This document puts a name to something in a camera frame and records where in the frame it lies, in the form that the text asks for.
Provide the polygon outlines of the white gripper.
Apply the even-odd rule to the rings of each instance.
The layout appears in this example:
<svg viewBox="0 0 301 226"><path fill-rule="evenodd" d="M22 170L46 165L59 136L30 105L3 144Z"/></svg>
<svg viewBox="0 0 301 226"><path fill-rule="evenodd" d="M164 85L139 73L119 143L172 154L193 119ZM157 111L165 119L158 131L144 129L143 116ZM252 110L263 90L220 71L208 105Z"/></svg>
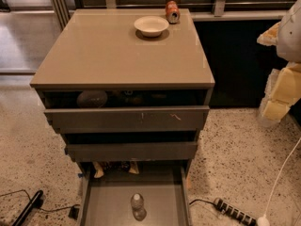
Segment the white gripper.
<svg viewBox="0 0 301 226"><path fill-rule="evenodd" d="M301 0L293 4L280 23L260 34L257 43L277 46L277 55L291 61L281 70L273 69L266 82L259 122L270 127L281 122L301 99Z"/></svg>

